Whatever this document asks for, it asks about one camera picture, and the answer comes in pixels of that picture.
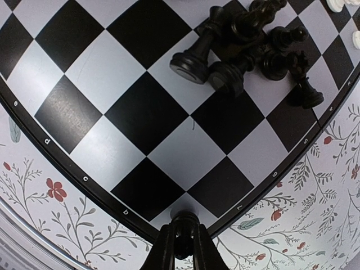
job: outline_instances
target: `chess pawn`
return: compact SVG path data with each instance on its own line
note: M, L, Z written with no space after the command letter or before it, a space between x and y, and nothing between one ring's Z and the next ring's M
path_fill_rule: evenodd
M293 43L303 42L308 38L309 32L303 26L291 30L278 26L270 33L273 46L282 52L285 52Z
M353 34L353 42L356 49L360 50L360 31L355 31Z
M187 50L176 53L170 68L181 77L197 84L204 84L209 77L208 57L216 38L222 36L223 27L230 23L231 14L223 7L210 9L210 17L199 29L200 37Z
M334 12L341 12L345 4L360 6L360 0L326 0L328 7Z
M252 71L264 55L263 47L251 47L229 63L215 62L210 67L209 83L216 91L237 98L244 92L244 74Z

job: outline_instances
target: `black pawn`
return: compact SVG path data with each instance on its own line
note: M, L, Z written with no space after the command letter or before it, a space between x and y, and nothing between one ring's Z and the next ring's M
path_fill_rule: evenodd
M222 36L223 27L230 21L231 14L223 7L212 7L208 20L199 29L200 37L189 49L173 56L171 69L191 82L204 84L209 77L208 57L211 46L216 38Z
M274 21L281 5L276 0L256 3L257 7L247 13L238 13L234 16L231 30L235 41L247 44L257 40L264 26Z
M263 47L252 47L229 63L215 62L210 67L209 83L214 90L237 98L244 92L244 74L254 70L263 54Z
M269 80L282 80L289 71L287 57L275 50L268 51L264 56L261 71Z
M270 33L273 46L282 52L285 52L293 43L303 42L308 38L309 32L303 26L291 30L278 26Z

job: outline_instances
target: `white square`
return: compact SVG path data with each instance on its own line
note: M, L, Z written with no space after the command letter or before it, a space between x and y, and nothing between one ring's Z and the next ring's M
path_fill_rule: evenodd
M256 187L287 157L287 151L265 119L228 157Z
M358 28L354 20L351 19L340 33L340 37L343 40L345 48L348 51L351 61L353 62L353 65L355 67L360 62L360 52L358 49L355 48L353 42L353 33L357 30Z
M200 85L185 80L171 70L169 64L175 53L188 49L198 38L199 36L194 31L190 32L148 70L188 114L192 114L215 91L209 83ZM217 60L216 55L211 52L209 64Z
M11 15L11 9L5 4L4 1L0 0L0 29Z
M15 66L7 84L28 113L35 115L62 76L62 71L33 41Z
M264 31L266 33L269 33L272 29L274 29L277 26L288 26L289 23L291 23L298 15L292 8L292 6L288 3L286 7L282 8L278 13L276 13L275 20L266 25L264 27Z
M244 75L244 88L259 110L266 117L295 87L290 74L283 80L274 81L265 78L260 68Z
M70 157L110 192L145 155L103 116L80 141Z
M189 117L148 157L187 191L216 166L225 154Z
M170 207L165 209L163 212L161 212L161 214L154 218L150 224L160 230L163 225L169 224L174 218L174 215L180 211L189 211L196 214L199 218L200 224L205 225L206 228L209 228L218 220L193 197L191 197L188 193L185 193Z
M104 28L107 28L136 0L76 0Z
M104 114L144 72L142 65L104 31L65 74Z
M14 14L35 38L65 3L66 0L22 0Z
M320 1L314 1L299 17L323 54L339 35L326 9Z
M320 118L339 94L339 90L323 57L310 69L308 76L312 87L322 92L325 98L323 103L314 108L317 118Z
M230 0L164 0L164 2L194 29L209 17L212 6L224 6Z

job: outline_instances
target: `chess piece base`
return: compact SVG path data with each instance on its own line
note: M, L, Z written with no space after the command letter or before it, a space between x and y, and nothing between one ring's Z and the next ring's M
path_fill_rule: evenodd
M308 109L311 109L311 108L314 108L318 105L320 105L321 103L324 102L324 96L321 92L317 92L317 93L314 93L310 96L307 96L304 101L303 101L303 108L305 110L308 110Z
M334 12L341 12L345 6L344 0L326 0L328 7Z
M173 56L170 68L179 76L197 84L204 84L209 77L208 63L186 51Z
M240 70L223 62L210 67L209 83L215 91L222 91L236 98L244 92L244 76Z
M283 80L287 75L287 68L279 67L276 63L280 62L283 56L276 51L268 51L261 64L263 75L269 80Z

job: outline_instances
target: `black square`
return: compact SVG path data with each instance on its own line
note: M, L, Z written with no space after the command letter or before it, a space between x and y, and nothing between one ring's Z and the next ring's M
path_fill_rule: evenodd
M107 30L148 69L191 28L164 1L139 0Z
M101 113L66 76L60 79L35 114L35 118L68 153L100 117Z
M304 110L297 102L302 96L295 87L267 116L267 120L279 136L288 152L308 133L317 121L312 109Z
M226 154L264 119L246 92L237 99L215 92L192 117Z
M336 29L338 30L338 32L341 32L344 29L344 27L346 26L346 24L349 22L349 20L351 19L351 15L350 15L348 9L343 8L343 10L341 12L333 12L329 8L329 5L327 4L326 0L320 0L320 2L326 9L327 13L329 14L329 16L330 16L332 22L334 23Z
M302 13L315 0L288 0L296 14Z
M146 72L118 99L106 117L148 155L188 113Z
M150 221L172 205L185 191L145 158L111 193Z
M188 193L219 218L253 188L235 164L225 157Z
M288 24L287 28L292 29L292 28L296 28L299 26L305 27L305 25L302 23L301 19L299 19L299 17L296 17L291 23ZM309 64L310 64L309 69L321 57L321 53L320 53L318 47L316 46L315 41L311 37L311 35L306 41L298 42L298 43L291 45L291 47L289 48L289 51L298 51L298 52L304 51L307 58L309 59Z
M355 21L358 30L360 30L360 8L358 8L358 11L354 14L353 20Z
M68 1L36 37L36 41L65 72L103 31L76 1Z
M0 29L0 73L7 79L33 41L19 20L12 14Z
M21 2L21 0L4 0L4 2L9 6L12 11L14 11L14 9Z
M340 89L354 69L349 53L340 36L337 36L323 54L323 57L338 89Z

